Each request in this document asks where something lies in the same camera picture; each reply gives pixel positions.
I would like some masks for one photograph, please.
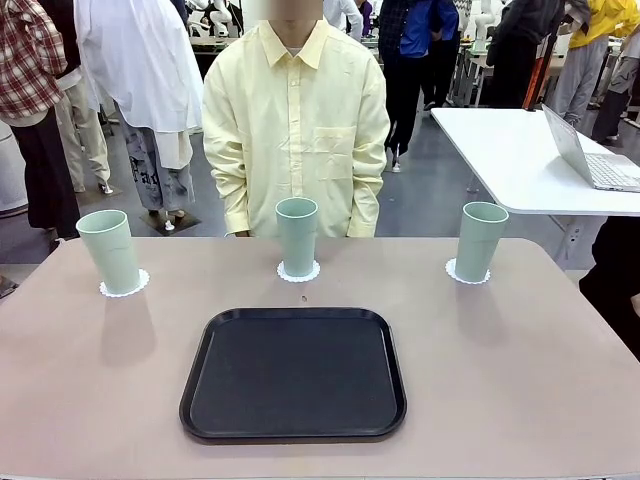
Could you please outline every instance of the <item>silver laptop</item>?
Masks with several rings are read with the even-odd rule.
[[[636,167],[638,178],[634,178],[610,162],[616,157],[626,159],[622,155],[585,154],[576,129],[546,105],[542,105],[542,109],[547,116],[547,122],[560,155],[589,185],[598,190],[640,193],[640,167]]]

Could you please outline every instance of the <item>hand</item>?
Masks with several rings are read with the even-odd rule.
[[[640,317],[640,293],[635,297],[631,297],[631,305],[633,305],[636,315]]]

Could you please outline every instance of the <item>white coaster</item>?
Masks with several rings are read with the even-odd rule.
[[[135,290],[132,290],[129,293],[122,293],[120,295],[114,295],[113,293],[109,293],[109,291],[107,290],[107,286],[104,284],[104,282],[101,282],[100,283],[100,293],[103,294],[105,297],[109,297],[109,298],[128,297],[129,295],[133,295],[134,293],[138,293],[140,290],[142,290],[144,287],[146,287],[148,283],[149,283],[149,274],[147,273],[146,270],[140,269],[140,285],[138,285],[138,288],[136,288]]]
[[[467,285],[481,285],[483,283],[486,283],[491,278],[491,270],[487,270],[487,275],[484,277],[484,280],[480,282],[468,282],[466,280],[462,280],[456,275],[456,259],[455,258],[452,258],[451,260],[449,260],[447,262],[447,265],[444,267],[444,269],[447,271],[447,273],[451,278],[453,278],[454,280],[460,283],[465,283]]]
[[[278,276],[287,282],[291,282],[291,283],[310,282],[311,280],[316,278],[318,275],[320,275],[320,264],[315,260],[313,261],[313,270],[311,270],[311,273],[306,277],[291,277],[287,275],[284,271],[284,262],[280,262],[280,265],[278,265]]]

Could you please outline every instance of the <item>light yellow button-up shirt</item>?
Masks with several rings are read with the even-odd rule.
[[[373,55],[318,21],[292,57],[271,25],[229,46],[205,79],[204,148],[229,233],[277,235],[275,206],[307,197],[319,235],[375,233],[389,132]]]

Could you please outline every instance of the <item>cup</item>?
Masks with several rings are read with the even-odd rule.
[[[125,295],[140,286],[140,270],[131,242],[127,214],[102,210],[78,220],[76,229],[112,295]]]
[[[466,282],[482,282],[504,233],[509,212],[487,202],[467,203],[462,211],[456,276]]]
[[[276,205],[284,271],[290,277],[306,277],[313,271],[318,229],[318,204],[302,197]]]

